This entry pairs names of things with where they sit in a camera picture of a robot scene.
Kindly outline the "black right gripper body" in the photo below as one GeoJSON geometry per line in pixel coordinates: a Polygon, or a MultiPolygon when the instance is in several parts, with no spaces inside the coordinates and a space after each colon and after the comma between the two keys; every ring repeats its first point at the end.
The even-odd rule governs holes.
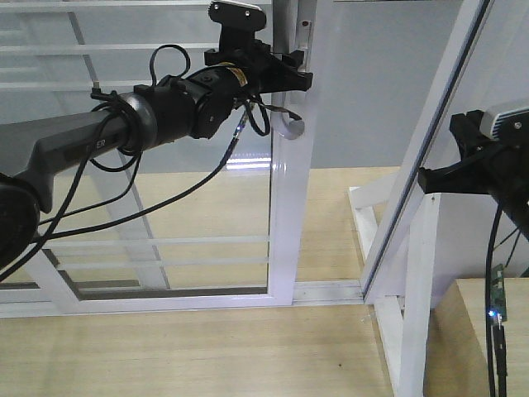
{"type": "Polygon", "coordinates": [[[426,194],[487,194],[522,233],[528,236],[528,143],[510,146],[479,131],[483,111],[450,118],[460,161],[436,170],[420,168],[418,184],[426,194]]]}

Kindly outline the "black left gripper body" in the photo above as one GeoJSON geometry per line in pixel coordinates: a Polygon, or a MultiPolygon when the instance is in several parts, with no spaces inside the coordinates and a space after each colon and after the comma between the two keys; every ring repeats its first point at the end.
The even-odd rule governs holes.
{"type": "MultiPolygon", "coordinates": [[[[270,45],[255,38],[256,32],[222,26],[218,49],[204,53],[205,65],[234,64],[243,71],[248,83],[256,87],[259,93],[277,93],[280,91],[279,60],[272,54],[270,45]]],[[[306,92],[312,86],[313,74],[298,71],[302,57],[299,51],[288,55],[288,60],[292,61],[291,66],[301,79],[298,89],[292,91],[306,92]]]]}

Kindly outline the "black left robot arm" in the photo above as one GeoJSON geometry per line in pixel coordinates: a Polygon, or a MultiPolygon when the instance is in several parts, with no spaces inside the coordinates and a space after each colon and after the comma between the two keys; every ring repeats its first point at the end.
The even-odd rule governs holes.
{"type": "Polygon", "coordinates": [[[309,90],[304,54],[276,56],[255,29],[223,24],[219,46],[198,71],[153,78],[131,93],[94,88],[98,105],[86,113],[5,124],[1,128],[1,276],[23,267],[60,236],[57,226],[87,164],[111,150],[137,164],[144,151],[189,136],[211,138],[237,108],[254,124],[274,107],[265,93],[309,90]]]}

